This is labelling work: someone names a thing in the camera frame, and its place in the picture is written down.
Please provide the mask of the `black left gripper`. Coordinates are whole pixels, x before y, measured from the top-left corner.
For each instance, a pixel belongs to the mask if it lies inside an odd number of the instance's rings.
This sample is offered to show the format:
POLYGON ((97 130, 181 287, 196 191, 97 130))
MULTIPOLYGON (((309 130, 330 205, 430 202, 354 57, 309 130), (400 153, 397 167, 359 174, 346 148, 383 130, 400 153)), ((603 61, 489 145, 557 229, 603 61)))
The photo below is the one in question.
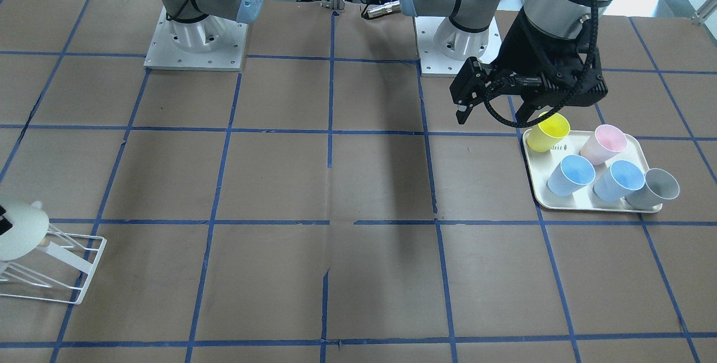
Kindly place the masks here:
POLYGON ((458 124, 464 125, 477 105, 499 96, 504 78, 515 73, 540 77, 545 84, 541 89, 524 88, 520 93, 524 103, 515 112, 518 128, 535 126, 541 121, 540 112, 551 112, 575 86, 583 70, 580 56, 588 53, 592 36, 590 20, 581 24, 576 39, 559 39, 534 26, 520 10, 492 65, 468 57, 451 83, 458 124))

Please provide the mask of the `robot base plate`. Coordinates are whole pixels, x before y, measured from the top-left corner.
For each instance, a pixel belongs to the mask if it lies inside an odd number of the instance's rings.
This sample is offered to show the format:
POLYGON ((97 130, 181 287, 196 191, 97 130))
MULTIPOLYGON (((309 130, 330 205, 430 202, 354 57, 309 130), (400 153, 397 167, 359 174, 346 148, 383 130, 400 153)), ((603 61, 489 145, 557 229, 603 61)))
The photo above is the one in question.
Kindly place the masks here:
POLYGON ((466 59, 492 63, 502 43, 495 18, 479 33, 458 30, 446 17, 414 18, 423 77, 453 77, 466 59))
POLYGON ((208 16, 193 24, 166 19, 162 8, 144 67, 174 71, 240 72, 249 25, 208 16))

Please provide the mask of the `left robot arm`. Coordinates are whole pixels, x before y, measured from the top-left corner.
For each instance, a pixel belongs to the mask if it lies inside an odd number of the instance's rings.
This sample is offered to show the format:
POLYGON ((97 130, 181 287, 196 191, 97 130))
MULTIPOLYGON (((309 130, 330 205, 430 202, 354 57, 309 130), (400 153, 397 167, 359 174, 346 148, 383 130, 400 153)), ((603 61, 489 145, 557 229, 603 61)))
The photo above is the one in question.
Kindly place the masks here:
POLYGON ((500 1, 399 0, 406 16, 443 20, 443 53, 463 62, 450 85, 459 124, 483 105, 500 123, 528 128, 607 95, 597 41, 599 18, 614 0, 525 0, 499 53, 484 63, 477 42, 500 1))

